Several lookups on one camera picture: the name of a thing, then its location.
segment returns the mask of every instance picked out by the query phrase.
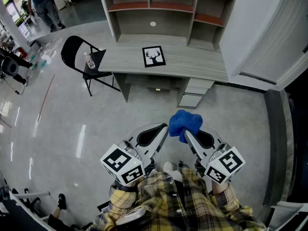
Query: plastic bottle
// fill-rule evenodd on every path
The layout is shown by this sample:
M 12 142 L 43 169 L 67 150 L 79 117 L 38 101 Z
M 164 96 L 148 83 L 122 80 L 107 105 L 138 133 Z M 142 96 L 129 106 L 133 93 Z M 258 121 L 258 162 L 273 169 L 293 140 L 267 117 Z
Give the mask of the plastic bottle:
M 94 61 L 92 60 L 91 56 L 89 54 L 87 54 L 86 52 L 83 53 L 85 56 L 85 60 L 87 65 L 89 66 L 89 68 L 95 68 L 95 64 Z

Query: deer head silhouette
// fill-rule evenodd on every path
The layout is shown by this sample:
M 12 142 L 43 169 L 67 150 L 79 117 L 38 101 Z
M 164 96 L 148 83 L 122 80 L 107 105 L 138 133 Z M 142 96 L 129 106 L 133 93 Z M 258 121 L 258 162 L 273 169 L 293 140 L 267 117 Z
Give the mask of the deer head silhouette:
M 150 58 L 151 60 L 152 60 L 152 62 L 153 62 L 153 64 L 156 64 L 156 63 L 158 63 L 158 61 L 156 60 L 156 57 L 157 56 L 155 56 L 154 55 L 154 57 L 152 57 L 151 55 L 149 55 L 149 52 L 147 51 L 147 53 L 145 54 L 148 58 Z

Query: shirt sleeve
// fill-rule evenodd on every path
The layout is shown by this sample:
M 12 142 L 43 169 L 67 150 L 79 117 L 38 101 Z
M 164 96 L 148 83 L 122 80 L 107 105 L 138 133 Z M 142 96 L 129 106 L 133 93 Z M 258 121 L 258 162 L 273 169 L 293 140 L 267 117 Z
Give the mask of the shirt sleeve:
M 211 200 L 215 207 L 240 225 L 243 230 L 261 231 L 266 228 L 263 223 L 256 220 L 250 206 L 240 206 L 231 185 L 220 194 L 211 196 Z
M 108 209 L 98 215 L 94 223 L 87 229 L 87 231 L 111 231 L 116 230 L 116 220 L 123 214 L 131 211 L 137 200 L 136 192 L 125 192 L 116 189 L 113 184 L 110 187 L 110 202 Z

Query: yellow plaid shirt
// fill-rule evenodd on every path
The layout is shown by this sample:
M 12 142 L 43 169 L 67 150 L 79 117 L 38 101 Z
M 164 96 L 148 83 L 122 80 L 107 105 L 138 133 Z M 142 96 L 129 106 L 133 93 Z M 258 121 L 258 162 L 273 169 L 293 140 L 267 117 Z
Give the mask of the yellow plaid shirt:
M 173 178 L 165 172 L 158 172 L 146 179 L 139 179 L 137 192 L 117 190 L 112 185 L 107 211 L 98 215 L 88 230 L 261 231 L 265 228 L 264 224 L 254 218 L 251 207 L 239 205 L 230 185 L 224 192 L 211 195 L 205 181 L 182 162 L 179 164 L 179 172 L 183 178 L 185 207 Z M 147 209 L 143 217 L 116 226 L 115 221 L 121 215 L 140 205 Z

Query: red line on floor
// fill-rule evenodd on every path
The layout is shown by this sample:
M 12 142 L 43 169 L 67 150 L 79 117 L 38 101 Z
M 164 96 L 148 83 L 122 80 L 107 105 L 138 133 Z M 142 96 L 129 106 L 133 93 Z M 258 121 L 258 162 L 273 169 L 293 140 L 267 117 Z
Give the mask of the red line on floor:
M 3 121 L 1 118 L 0 118 L 1 121 Z M 6 125 L 8 125 L 10 128 L 12 128 L 9 124 L 7 124 L 5 121 L 3 121 Z
M 55 75 L 53 75 L 53 77 L 52 77 L 52 79 L 51 79 L 51 82 L 50 82 L 50 84 L 49 84 L 49 86 L 48 86 L 48 89 L 47 89 L 47 92 L 46 92 L 46 95 L 45 95 L 45 98 L 44 98 L 42 107 L 41 107 L 40 112 L 39 112 L 39 115 L 38 115 L 38 121 L 39 121 L 39 119 L 40 119 L 40 114 L 42 113 L 42 109 L 43 109 L 43 106 L 44 106 L 44 103 L 45 103 L 47 94 L 48 94 L 48 92 L 49 92 L 49 88 L 50 88 L 50 86 L 51 86 L 51 84 L 52 84 L 52 81 L 53 81 L 53 78 L 54 78 L 54 77 L 55 77 Z

